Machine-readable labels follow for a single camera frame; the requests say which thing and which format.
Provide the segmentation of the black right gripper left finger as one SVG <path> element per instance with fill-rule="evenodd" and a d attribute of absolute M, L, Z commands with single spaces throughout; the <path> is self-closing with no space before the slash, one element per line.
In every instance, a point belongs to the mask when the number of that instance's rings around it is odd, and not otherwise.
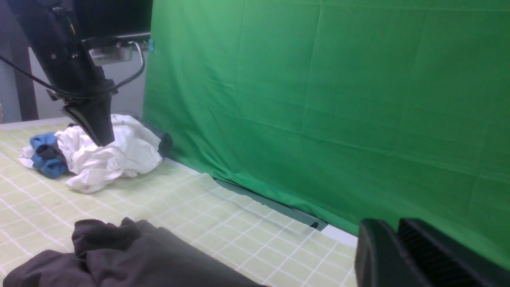
<path fill-rule="evenodd" d="M 383 220 L 364 219 L 355 255 L 359 287 L 430 287 L 396 232 Z"/>

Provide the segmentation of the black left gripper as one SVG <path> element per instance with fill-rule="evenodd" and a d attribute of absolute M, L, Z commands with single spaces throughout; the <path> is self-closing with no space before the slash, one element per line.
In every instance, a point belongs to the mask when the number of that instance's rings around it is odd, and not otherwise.
<path fill-rule="evenodd" d="M 49 90 L 52 100 L 62 100 L 63 113 L 82 127 L 96 146 L 115 141 L 111 120 L 112 95 L 117 92 L 80 40 L 32 40 L 31 49 L 48 83 L 33 76 Z"/>

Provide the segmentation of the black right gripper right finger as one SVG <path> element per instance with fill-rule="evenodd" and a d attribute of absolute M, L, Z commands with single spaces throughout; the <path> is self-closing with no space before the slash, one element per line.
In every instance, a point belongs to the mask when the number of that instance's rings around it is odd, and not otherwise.
<path fill-rule="evenodd" d="M 509 271 L 480 256 L 432 225 L 400 219 L 398 237 L 434 287 L 508 287 Z"/>

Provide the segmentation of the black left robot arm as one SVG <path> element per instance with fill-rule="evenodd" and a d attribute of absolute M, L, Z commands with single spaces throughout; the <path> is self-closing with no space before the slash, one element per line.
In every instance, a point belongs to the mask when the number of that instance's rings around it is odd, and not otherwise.
<path fill-rule="evenodd" d="M 42 67 L 47 82 L 13 62 L 1 60 L 46 88 L 62 112 L 80 126 L 95 145 L 114 142 L 112 96 L 145 70 L 142 46 L 151 38 L 151 0 L 8 0 L 7 6 Z M 136 49 L 141 63 L 130 77 L 115 83 L 102 66 L 125 60 Z"/>

